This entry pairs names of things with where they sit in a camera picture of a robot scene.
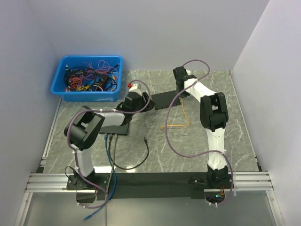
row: blue container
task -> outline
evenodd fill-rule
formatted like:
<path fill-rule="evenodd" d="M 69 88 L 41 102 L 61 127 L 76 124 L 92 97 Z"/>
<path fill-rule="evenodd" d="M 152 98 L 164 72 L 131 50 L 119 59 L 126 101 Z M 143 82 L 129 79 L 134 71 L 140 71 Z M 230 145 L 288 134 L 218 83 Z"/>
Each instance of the blue container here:
<path fill-rule="evenodd" d="M 100 60 L 104 60 L 111 67 L 119 64 L 117 70 L 118 80 L 117 80 L 117 89 L 113 92 L 98 92 L 98 91 L 76 91 L 76 92 L 65 92 L 65 82 L 64 75 L 66 71 L 66 65 L 68 68 L 85 66 L 86 63 L 92 63 L 92 66 L 96 69 L 96 66 Z M 122 65 L 123 59 L 120 56 L 86 56 L 86 55 L 70 55 L 65 56 L 61 59 L 61 62 L 56 70 L 55 77 L 51 85 L 51 92 L 55 95 L 59 95 L 65 101 L 69 102 L 94 102 L 94 101 L 117 101 L 118 93 L 121 87 L 121 78 L 122 78 Z"/>

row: marble surface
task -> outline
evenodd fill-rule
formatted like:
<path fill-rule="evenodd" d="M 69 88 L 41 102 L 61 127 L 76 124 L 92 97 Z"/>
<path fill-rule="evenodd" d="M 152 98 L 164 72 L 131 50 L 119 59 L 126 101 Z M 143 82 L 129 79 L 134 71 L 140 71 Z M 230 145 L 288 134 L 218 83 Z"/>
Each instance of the marble surface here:
<path fill-rule="evenodd" d="M 200 77 L 204 71 L 192 71 Z M 175 90 L 172 71 L 129 71 L 123 72 L 120 101 L 127 93 L 126 84 L 132 79 L 140 79 L 148 84 L 152 94 Z M 223 92 L 227 99 L 229 122 L 225 132 L 226 155 L 235 171 L 258 171 L 255 154 L 251 145 L 244 119 L 238 104 L 229 71 L 214 71 L 202 80 L 202 83 L 214 91 Z M 82 105 L 94 109 L 111 109 L 117 102 L 61 102 L 57 124 L 47 156 L 44 173 L 63 173 L 67 165 L 74 166 L 71 149 L 67 146 L 63 129 Z M 176 150 L 185 154 L 196 154 L 208 150 L 205 129 L 199 119 L 199 102 L 193 97 L 184 100 L 184 106 L 191 124 L 187 127 L 169 129 L 169 138 Z M 138 164 L 146 155 L 143 137 L 147 137 L 150 155 L 136 172 L 195 172 L 207 171 L 208 155 L 197 158 L 182 158 L 168 146 L 164 130 L 167 109 L 154 109 L 133 116 L 128 136 L 119 136 L 116 150 L 116 163 L 122 167 Z M 171 110 L 169 124 L 186 124 L 182 107 Z M 97 172 L 110 171 L 104 148 L 104 136 L 99 135 L 92 146 L 92 162 Z"/>

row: wall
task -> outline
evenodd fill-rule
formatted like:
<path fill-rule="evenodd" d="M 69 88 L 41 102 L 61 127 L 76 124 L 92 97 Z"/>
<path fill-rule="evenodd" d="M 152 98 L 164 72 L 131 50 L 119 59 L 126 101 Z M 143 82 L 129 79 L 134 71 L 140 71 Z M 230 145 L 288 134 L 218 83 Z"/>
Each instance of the wall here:
<path fill-rule="evenodd" d="M 255 152 L 286 225 L 301 222 L 301 2 L 271 0 L 233 71 Z"/>
<path fill-rule="evenodd" d="M 59 57 L 119 54 L 127 69 L 173 69 L 200 58 L 228 70 L 268 0 L 28 2 Z"/>
<path fill-rule="evenodd" d="M 10 226 L 52 123 L 58 58 L 26 1 L 0 5 L 0 224 Z"/>

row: purple cable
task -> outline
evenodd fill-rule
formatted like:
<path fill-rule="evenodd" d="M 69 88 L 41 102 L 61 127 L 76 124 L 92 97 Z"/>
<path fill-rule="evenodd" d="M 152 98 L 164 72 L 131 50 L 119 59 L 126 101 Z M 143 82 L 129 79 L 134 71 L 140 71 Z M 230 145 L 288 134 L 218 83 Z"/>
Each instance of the purple cable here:
<path fill-rule="evenodd" d="M 194 154 L 194 155 L 184 155 L 184 154 L 181 154 L 181 153 L 179 153 L 178 151 L 176 151 L 176 150 L 174 149 L 174 147 L 171 145 L 170 140 L 169 140 L 169 138 L 168 138 L 167 121 L 168 121 L 168 117 L 169 117 L 170 110 L 171 110 L 171 108 L 172 108 L 172 106 L 173 106 L 175 100 L 176 100 L 183 92 L 185 92 L 185 91 L 188 90 L 189 88 L 193 87 L 198 81 L 200 81 L 201 79 L 207 77 L 207 76 L 209 75 L 209 73 L 210 73 L 210 67 L 209 67 L 209 65 L 208 65 L 205 61 L 203 61 L 203 60 L 197 60 L 197 59 L 195 59 L 195 60 L 190 60 L 190 61 L 187 61 L 186 63 L 184 63 L 183 66 L 185 66 L 186 64 L 188 64 L 188 63 L 190 63 L 190 62 L 194 62 L 194 61 L 198 61 L 198 62 L 204 63 L 204 64 L 207 66 L 208 71 L 207 71 L 207 73 L 206 73 L 203 77 L 197 79 L 192 85 L 190 85 L 190 86 L 184 88 L 183 90 L 181 90 L 181 91 L 173 98 L 172 102 L 171 102 L 170 105 L 169 105 L 169 108 L 168 108 L 168 111 L 167 111 L 167 114 L 166 114 L 166 118 L 165 118 L 165 128 L 164 128 L 164 131 L 165 131 L 166 141 L 167 141 L 167 143 L 168 143 L 168 146 L 170 147 L 171 150 L 173 150 L 174 153 L 176 153 L 177 155 L 179 155 L 179 156 L 181 156 L 181 157 L 184 157 L 184 158 L 194 158 L 194 157 L 198 157 L 198 156 L 201 156 L 201 155 L 204 155 L 204 154 L 208 154 L 208 153 L 212 153 L 212 152 L 215 152 L 215 153 L 221 153 L 221 154 L 224 156 L 224 158 L 225 158 L 227 164 L 229 165 L 230 171 L 231 171 L 231 188 L 230 188 L 230 193 L 231 193 L 231 192 L 232 192 L 232 189 L 233 189 L 233 169 L 232 169 L 232 166 L 231 166 L 231 164 L 230 164 L 229 159 L 225 156 L 225 154 L 223 154 L 221 151 L 218 151 L 218 150 L 210 150 L 210 151 L 206 151 L 206 152 L 202 152 L 202 153 L 198 153 L 198 154 Z M 224 201 L 222 201 L 222 202 L 219 203 L 218 205 L 221 205 L 222 203 L 224 203 L 224 202 L 228 199 L 228 197 L 229 197 L 229 195 L 227 195 L 227 197 L 224 199 Z"/>
<path fill-rule="evenodd" d="M 143 111 L 143 110 L 148 106 L 148 104 L 150 103 L 150 100 L 151 100 L 151 91 L 150 91 L 150 89 L 148 88 L 148 86 L 146 85 L 146 83 L 144 83 L 144 82 L 141 81 L 141 80 L 132 80 L 130 83 L 135 82 L 135 81 L 137 81 L 137 82 L 143 84 L 143 85 L 146 87 L 147 92 L 148 92 L 148 94 L 149 94 L 149 98 L 148 98 L 148 100 L 147 100 L 145 106 L 144 106 L 142 109 L 140 109 L 139 111 L 136 111 L 136 112 L 124 112 L 124 111 L 116 111 L 116 110 L 94 110 L 94 109 L 89 109 L 89 110 L 84 110 L 84 111 L 81 111 L 81 112 L 77 113 L 77 114 L 72 118 L 72 120 L 71 120 L 71 122 L 70 122 L 70 126 L 69 126 L 68 131 L 67 131 L 67 144 L 68 144 L 69 148 L 71 148 L 71 149 L 74 151 L 75 166 L 78 168 L 78 169 L 77 169 L 77 170 L 78 170 L 78 174 L 79 174 L 80 177 L 81 177 L 84 181 L 86 181 L 88 184 L 93 185 L 94 187 L 97 187 L 98 189 L 100 189 L 101 191 L 103 191 L 103 192 L 106 194 L 106 197 L 107 197 L 106 200 L 104 201 L 104 203 L 101 204 L 101 205 L 99 205 L 99 206 L 85 206 L 85 205 L 79 203 L 79 205 L 82 206 L 82 207 L 84 207 L 84 208 L 87 208 L 87 209 L 97 209 L 97 208 L 100 208 L 100 207 L 104 206 L 105 204 L 107 204 L 107 202 L 109 201 L 109 196 L 108 196 L 108 193 L 105 191 L 105 189 L 103 189 L 103 188 L 100 187 L 99 185 L 94 184 L 93 182 L 87 180 L 87 179 L 84 177 L 84 175 L 81 173 L 81 171 L 80 171 L 80 169 L 79 169 L 79 160 L 78 160 L 78 157 L 77 157 L 77 150 L 71 145 L 71 142 L 70 142 L 70 132 L 71 132 L 70 128 L 71 128 L 71 126 L 74 124 L 74 121 L 75 121 L 81 114 L 86 113 L 86 112 L 97 112 L 97 113 L 111 113 L 111 112 L 116 112 L 116 113 L 125 113 L 125 114 L 136 114 L 136 113 L 139 113 L 139 112 Z"/>

